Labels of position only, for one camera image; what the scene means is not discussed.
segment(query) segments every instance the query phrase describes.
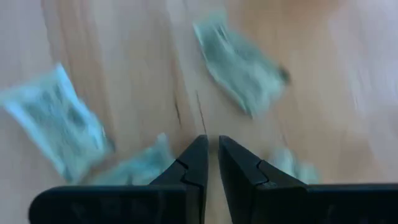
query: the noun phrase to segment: wood grain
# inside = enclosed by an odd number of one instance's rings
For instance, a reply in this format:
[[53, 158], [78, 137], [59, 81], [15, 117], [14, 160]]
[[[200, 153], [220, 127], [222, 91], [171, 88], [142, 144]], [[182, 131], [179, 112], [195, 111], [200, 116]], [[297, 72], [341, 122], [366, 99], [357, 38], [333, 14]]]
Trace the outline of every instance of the wood grain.
[[[207, 74], [193, 35], [192, 22], [219, 9], [291, 74], [282, 99], [255, 120]], [[206, 222], [230, 223], [219, 134], [264, 158], [287, 146], [325, 183], [398, 180], [397, 12], [393, 0], [1, 0], [0, 90], [62, 62], [115, 141], [116, 160], [161, 132], [176, 155], [206, 133]], [[1, 216], [27, 223], [33, 197], [63, 181], [5, 111], [0, 127]]]

